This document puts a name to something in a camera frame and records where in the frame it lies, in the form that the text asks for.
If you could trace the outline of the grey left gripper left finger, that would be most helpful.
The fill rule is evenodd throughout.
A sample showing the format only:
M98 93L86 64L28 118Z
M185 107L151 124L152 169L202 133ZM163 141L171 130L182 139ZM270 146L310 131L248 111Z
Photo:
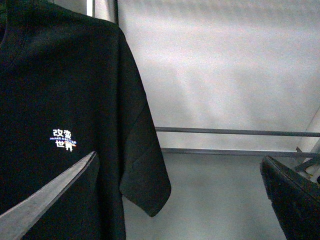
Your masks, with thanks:
M94 240L97 154L91 152L0 216L2 240Z

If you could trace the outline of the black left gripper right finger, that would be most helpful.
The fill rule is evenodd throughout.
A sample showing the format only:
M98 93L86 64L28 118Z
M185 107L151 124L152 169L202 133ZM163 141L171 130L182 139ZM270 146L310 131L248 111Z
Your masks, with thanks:
M265 156L260 173L268 199L288 240L320 238L320 187Z

